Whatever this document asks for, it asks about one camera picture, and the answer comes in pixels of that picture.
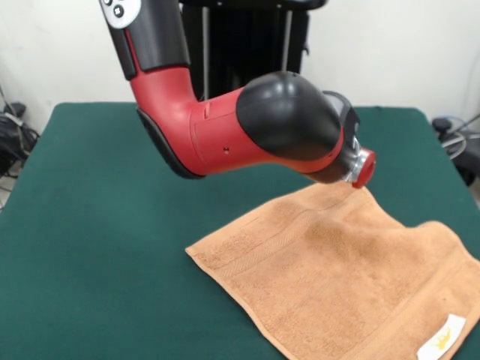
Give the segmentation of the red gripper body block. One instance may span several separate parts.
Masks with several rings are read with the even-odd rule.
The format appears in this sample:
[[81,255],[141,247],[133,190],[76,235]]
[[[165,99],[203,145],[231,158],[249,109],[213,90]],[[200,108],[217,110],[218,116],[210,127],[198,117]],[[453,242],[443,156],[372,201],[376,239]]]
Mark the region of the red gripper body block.
[[372,178],[377,163],[374,151],[363,148],[355,165],[355,180],[352,181],[354,188],[363,188]]

